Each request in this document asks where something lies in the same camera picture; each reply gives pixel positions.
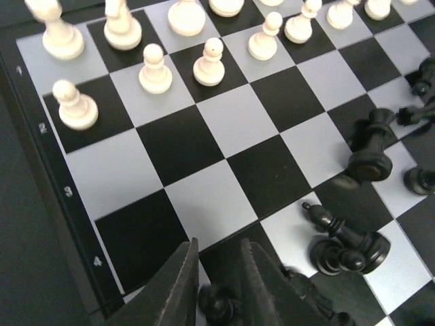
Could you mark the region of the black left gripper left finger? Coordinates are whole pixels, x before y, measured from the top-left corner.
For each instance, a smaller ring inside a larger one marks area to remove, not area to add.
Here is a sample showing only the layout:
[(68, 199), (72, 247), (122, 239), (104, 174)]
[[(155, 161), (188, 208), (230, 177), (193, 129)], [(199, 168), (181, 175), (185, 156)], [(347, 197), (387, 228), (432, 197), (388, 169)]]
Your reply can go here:
[(106, 325), (195, 325), (198, 240), (181, 243), (159, 271)]

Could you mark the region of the black bishop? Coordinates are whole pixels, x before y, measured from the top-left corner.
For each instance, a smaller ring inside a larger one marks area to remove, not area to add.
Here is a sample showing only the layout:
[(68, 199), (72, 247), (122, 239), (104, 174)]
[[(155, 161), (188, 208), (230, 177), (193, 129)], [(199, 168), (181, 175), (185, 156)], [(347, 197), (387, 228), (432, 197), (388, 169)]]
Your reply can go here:
[(303, 202), (309, 220), (322, 233), (327, 233), (327, 240), (334, 240), (345, 248), (354, 249), (364, 255), (366, 267), (359, 274), (369, 274), (377, 269), (387, 258), (391, 242), (379, 232), (358, 233), (346, 226), (344, 219), (334, 217), (322, 205)]

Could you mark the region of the black white chessboard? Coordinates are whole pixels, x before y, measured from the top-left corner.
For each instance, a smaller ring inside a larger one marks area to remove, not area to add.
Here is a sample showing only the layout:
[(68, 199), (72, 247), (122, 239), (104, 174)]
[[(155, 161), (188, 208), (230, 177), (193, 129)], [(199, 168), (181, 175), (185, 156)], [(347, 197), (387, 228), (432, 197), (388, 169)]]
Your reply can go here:
[[(434, 196), (412, 194), (402, 178), (415, 166), (434, 167), (434, 125), (391, 124), (386, 180), (356, 183), (345, 170), (370, 111), (425, 103), (411, 84), (434, 55), (434, 2), (393, 1), (382, 21), (358, 5), (340, 31), (328, 24), (332, 2), (325, 1), (310, 40), (297, 45), (280, 33), (268, 61), (253, 58), (247, 42), (271, 7), (246, 1), (233, 18), (206, 9), (201, 33), (182, 37), (169, 27), (171, 5), (129, 2), (143, 36), (127, 52), (107, 43), (102, 5), (64, 13), (86, 43), (70, 61), (45, 51), (45, 28), (35, 20), (1, 31), (3, 88), (24, 116), (48, 204), (84, 265), (92, 323), (132, 300), (191, 238), (198, 239), (201, 283), (222, 282), (248, 238), (305, 274), (358, 325), (433, 319)], [(223, 43), (225, 75), (207, 87), (193, 65), (212, 37)], [(159, 95), (139, 83), (150, 43), (162, 48), (173, 75)], [(60, 79), (96, 102), (91, 128), (61, 122), (52, 93)], [(385, 261), (369, 274), (318, 272), (309, 253), (328, 234), (311, 223), (303, 202), (322, 205), (358, 233), (384, 235), (391, 242)]]

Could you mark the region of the white pawn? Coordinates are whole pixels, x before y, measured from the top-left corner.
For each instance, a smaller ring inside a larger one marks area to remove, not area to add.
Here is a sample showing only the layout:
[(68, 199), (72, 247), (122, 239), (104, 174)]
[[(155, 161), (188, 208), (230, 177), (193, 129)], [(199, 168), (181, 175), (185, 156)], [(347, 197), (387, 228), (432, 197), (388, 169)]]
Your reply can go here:
[(257, 60), (269, 60), (277, 51), (276, 35), (278, 34), (283, 18), (278, 12), (269, 13), (264, 23), (262, 30), (254, 33), (248, 41), (249, 53)]
[(72, 82), (66, 79), (56, 81), (52, 93), (59, 104), (59, 118), (68, 128), (87, 130), (97, 122), (99, 110), (96, 102), (91, 96), (82, 94)]
[(322, 0), (306, 0), (300, 14), (287, 20), (284, 27), (286, 38), (296, 44), (308, 42), (313, 33), (311, 20), (317, 16), (321, 7)]
[(204, 45), (203, 55), (193, 65), (195, 80), (204, 86), (218, 85), (224, 78), (225, 67), (221, 61), (224, 46), (217, 37), (209, 38)]

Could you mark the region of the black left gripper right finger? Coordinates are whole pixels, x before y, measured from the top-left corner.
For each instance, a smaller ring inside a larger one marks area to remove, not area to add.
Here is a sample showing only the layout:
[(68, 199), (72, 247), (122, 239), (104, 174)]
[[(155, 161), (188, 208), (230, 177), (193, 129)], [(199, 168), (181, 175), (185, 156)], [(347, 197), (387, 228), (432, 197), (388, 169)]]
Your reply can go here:
[(244, 325), (325, 325), (294, 292), (266, 251), (246, 238), (241, 241), (241, 301)]

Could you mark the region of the black pawn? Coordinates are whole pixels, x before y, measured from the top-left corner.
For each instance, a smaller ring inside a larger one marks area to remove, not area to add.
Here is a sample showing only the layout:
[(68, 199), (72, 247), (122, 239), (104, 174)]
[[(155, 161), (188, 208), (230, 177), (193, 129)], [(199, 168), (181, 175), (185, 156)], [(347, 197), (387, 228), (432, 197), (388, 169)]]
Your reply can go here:
[(198, 308), (208, 325), (231, 325), (239, 313), (240, 301), (220, 285), (203, 285), (198, 292)]
[(363, 254), (345, 248), (334, 240), (323, 239), (316, 242), (309, 257), (317, 271), (327, 276), (336, 276), (341, 272), (361, 272), (366, 267)]

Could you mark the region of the white chess piece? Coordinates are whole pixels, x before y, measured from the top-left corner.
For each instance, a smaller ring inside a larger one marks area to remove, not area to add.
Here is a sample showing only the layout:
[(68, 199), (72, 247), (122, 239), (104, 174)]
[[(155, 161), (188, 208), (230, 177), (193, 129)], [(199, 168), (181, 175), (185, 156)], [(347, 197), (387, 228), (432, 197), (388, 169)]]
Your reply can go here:
[(65, 22), (62, 6), (57, 0), (25, 0), (36, 21), (45, 25), (42, 42), (45, 50), (59, 60), (72, 60), (82, 54), (85, 42), (81, 31)]
[(131, 14), (125, 0), (106, 0), (105, 17), (103, 32), (111, 47), (127, 51), (139, 45), (142, 39), (141, 24)]
[(193, 37), (198, 35), (205, 25), (205, 11), (196, 1), (178, 1), (168, 10), (171, 29), (178, 35)]
[(139, 72), (142, 88), (151, 94), (162, 94), (172, 84), (173, 75), (164, 63), (164, 52), (156, 43), (147, 44), (143, 49), (144, 66)]

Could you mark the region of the black queen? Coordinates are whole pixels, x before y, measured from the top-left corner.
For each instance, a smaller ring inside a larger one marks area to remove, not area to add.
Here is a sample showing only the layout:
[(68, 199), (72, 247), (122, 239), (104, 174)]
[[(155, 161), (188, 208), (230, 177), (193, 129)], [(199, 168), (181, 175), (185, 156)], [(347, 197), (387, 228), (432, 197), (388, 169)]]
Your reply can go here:
[(348, 161), (349, 175), (361, 181), (383, 181), (393, 168), (391, 159), (384, 154), (385, 138), (392, 135), (390, 124), (395, 113), (387, 108), (373, 109), (369, 125), (364, 130), (364, 146), (354, 152)]

